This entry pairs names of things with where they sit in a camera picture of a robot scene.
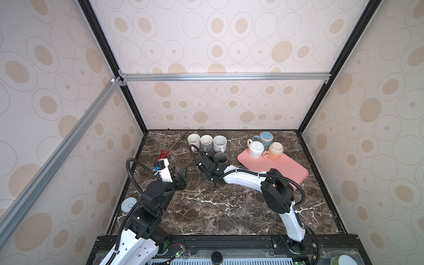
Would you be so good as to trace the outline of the black mug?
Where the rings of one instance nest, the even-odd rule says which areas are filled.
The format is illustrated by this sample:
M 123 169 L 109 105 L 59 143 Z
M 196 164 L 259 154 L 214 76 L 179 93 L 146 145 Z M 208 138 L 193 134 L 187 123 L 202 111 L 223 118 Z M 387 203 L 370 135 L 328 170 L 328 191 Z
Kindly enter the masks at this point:
M 225 152 L 218 152 L 215 154 L 218 163 L 225 163 L 228 161 L 228 155 Z

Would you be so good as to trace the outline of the speckled cream mug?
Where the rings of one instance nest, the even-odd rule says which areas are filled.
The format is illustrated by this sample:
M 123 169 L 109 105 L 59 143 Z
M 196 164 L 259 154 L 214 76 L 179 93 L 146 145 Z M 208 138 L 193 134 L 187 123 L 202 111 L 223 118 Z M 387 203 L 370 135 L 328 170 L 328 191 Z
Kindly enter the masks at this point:
M 227 138 L 222 135 L 217 135 L 213 138 L 213 150 L 215 153 L 225 152 L 227 148 Z

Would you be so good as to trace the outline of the light grey mug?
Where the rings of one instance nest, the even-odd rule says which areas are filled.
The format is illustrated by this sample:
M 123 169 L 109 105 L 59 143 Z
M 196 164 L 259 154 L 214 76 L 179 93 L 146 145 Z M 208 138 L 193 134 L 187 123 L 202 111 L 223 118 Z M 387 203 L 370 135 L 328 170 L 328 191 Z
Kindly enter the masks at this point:
M 213 137 L 210 135 L 203 135 L 200 139 L 201 147 L 200 150 L 202 152 L 209 153 L 213 149 Z

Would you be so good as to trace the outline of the pale pink mug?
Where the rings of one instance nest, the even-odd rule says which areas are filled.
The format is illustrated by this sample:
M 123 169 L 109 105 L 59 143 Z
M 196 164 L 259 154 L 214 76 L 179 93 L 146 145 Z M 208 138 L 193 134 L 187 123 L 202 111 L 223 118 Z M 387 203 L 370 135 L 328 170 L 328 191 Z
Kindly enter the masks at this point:
M 189 145 L 194 145 L 195 148 L 192 148 L 192 151 L 198 151 L 201 147 L 201 136 L 198 134 L 190 134 L 187 138 Z

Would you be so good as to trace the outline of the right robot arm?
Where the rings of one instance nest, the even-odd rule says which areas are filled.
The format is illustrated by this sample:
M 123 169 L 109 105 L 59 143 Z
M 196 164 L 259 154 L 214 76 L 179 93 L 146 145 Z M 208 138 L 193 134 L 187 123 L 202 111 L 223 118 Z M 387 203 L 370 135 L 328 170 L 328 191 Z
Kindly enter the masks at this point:
M 301 254 L 308 247 L 319 248 L 315 233 L 304 226 L 299 217 L 298 208 L 305 202 L 306 194 L 299 184 L 283 176 L 272 168 L 267 172 L 255 172 L 237 168 L 228 163 L 219 163 L 207 153 L 195 159 L 196 167 L 212 183 L 221 181 L 237 184 L 262 193 L 269 209 L 277 213 L 284 226 L 286 236 L 283 245 L 294 254 Z

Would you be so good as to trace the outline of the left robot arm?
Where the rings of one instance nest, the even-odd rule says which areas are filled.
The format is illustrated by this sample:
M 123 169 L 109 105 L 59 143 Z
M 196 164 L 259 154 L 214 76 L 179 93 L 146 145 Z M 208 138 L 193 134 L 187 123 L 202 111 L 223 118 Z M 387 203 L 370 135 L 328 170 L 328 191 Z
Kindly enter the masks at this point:
M 101 261 L 102 265 L 145 265 L 169 246 L 168 233 L 159 225 L 176 191 L 188 185 L 188 167 L 178 172 L 165 167 L 156 171 L 157 180 L 141 193 L 122 222 L 113 248 Z

